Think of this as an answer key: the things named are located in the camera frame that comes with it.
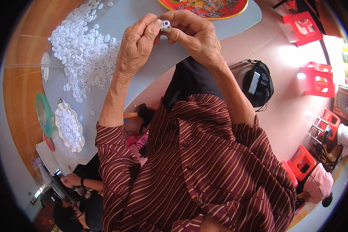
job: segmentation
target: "wooden handle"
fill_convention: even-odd
[[[138,117],[138,113],[133,112],[133,113],[124,113],[124,118],[134,118]]]

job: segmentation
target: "black bag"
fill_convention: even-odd
[[[258,110],[256,110],[256,112],[263,111],[265,109],[261,110],[261,108],[267,104],[274,92],[272,78],[269,74],[268,67],[263,62],[251,60],[248,60],[248,62],[254,64],[254,67],[246,73],[244,80],[242,81],[242,90],[254,108],[260,107]],[[250,88],[254,72],[259,73],[260,78],[255,93],[252,95],[248,93],[248,90]]]

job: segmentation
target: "maroon striped shirt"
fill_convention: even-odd
[[[285,231],[296,192],[266,133],[232,125],[226,103],[210,94],[162,104],[140,167],[123,126],[97,125],[105,231],[198,231],[209,214],[232,231]]]

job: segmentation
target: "chair leg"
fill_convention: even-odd
[[[273,6],[273,9],[276,9],[277,7],[281,6],[283,3],[287,2],[288,0],[282,0],[281,2],[277,3]]]

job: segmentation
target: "pink shirt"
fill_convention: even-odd
[[[311,176],[306,180],[303,191],[309,193],[306,202],[318,204],[324,198],[330,195],[331,188],[334,184],[334,179],[331,173],[327,172],[320,163],[311,173]]]

